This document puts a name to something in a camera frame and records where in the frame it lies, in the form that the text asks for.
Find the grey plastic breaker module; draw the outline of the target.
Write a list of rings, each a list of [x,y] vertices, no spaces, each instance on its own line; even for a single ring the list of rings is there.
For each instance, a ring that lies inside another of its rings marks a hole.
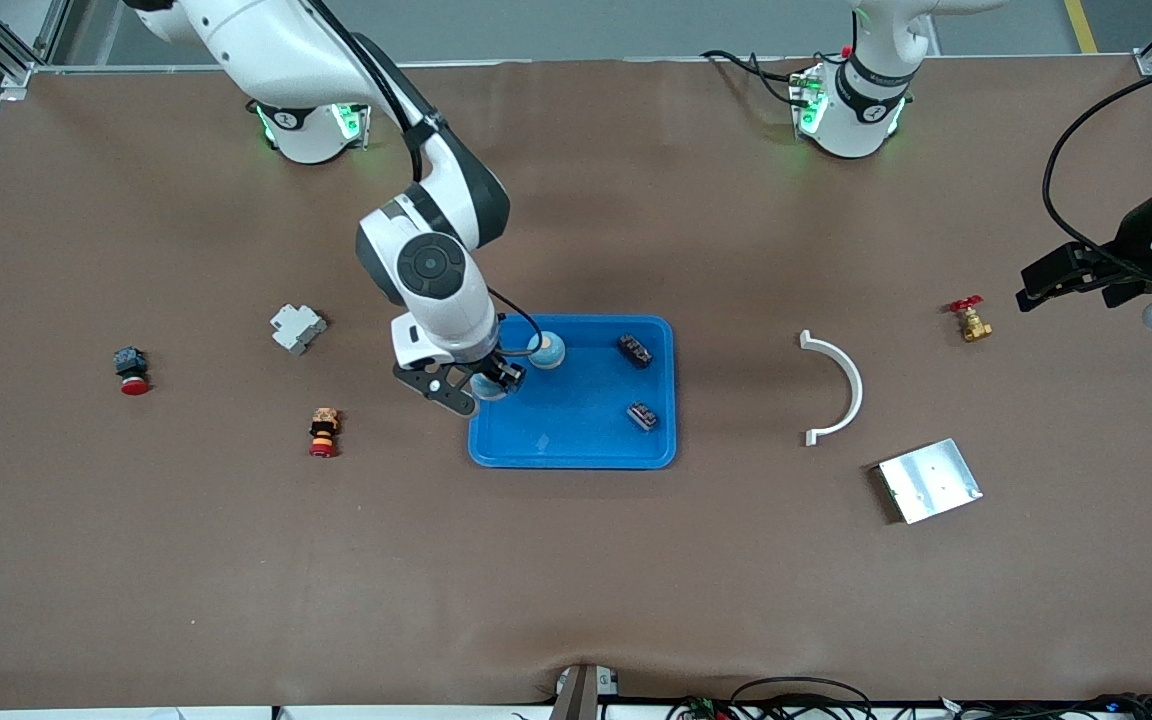
[[[308,346],[314,342],[326,328],[328,320],[317,314],[311,306],[285,304],[270,318],[271,340],[293,356],[306,353]]]

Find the blue plastic tray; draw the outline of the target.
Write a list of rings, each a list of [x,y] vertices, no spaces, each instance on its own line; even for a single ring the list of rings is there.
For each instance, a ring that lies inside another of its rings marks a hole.
[[[675,333],[657,314],[536,314],[543,331],[567,344],[558,369],[525,363],[521,388],[485,401],[468,424],[467,450],[495,469],[631,470],[667,468],[679,447]],[[632,334],[654,356],[636,369],[617,351]],[[652,432],[636,427],[626,407],[643,402],[659,416]]]

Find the brown table mat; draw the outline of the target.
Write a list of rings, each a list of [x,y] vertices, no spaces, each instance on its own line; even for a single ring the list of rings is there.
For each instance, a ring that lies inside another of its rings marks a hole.
[[[391,126],[297,167],[223,74],[37,77],[0,106],[0,708],[513,705],[579,662],[666,696],[1152,694],[1152,333],[1011,300],[1060,243],[1053,141],[1132,59],[934,59],[865,161],[714,65],[411,76],[511,195],[490,283],[675,329],[676,458],[480,468],[392,377],[355,256],[410,179]],[[285,304],[329,324],[301,356]],[[803,329],[864,379],[817,447],[849,382]],[[946,438],[984,497],[902,523],[873,467]]]

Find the white curved plastic bracket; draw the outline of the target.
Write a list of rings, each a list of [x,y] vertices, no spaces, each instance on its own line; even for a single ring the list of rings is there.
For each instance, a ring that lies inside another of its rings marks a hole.
[[[828,425],[828,427],[804,430],[804,445],[806,447],[817,447],[824,437],[836,434],[840,430],[850,427],[856,416],[861,414],[861,406],[863,406],[865,396],[864,379],[861,377],[859,366],[856,365],[849,354],[842,351],[836,344],[823,340],[823,338],[814,336],[810,329],[799,332],[799,350],[828,357],[844,373],[847,381],[846,414],[842,414],[841,418]]]

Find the silver metal plate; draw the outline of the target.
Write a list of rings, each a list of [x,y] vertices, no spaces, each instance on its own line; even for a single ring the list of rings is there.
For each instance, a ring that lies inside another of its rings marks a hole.
[[[934,518],[984,497],[952,438],[877,462],[873,471],[905,524]]]

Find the red emergency stop button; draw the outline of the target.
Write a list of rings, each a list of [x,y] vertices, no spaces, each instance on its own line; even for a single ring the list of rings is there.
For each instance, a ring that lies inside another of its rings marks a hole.
[[[120,392],[128,396],[146,395],[151,391],[147,382],[147,359],[141,348],[119,348],[113,356],[114,372],[120,378]]]

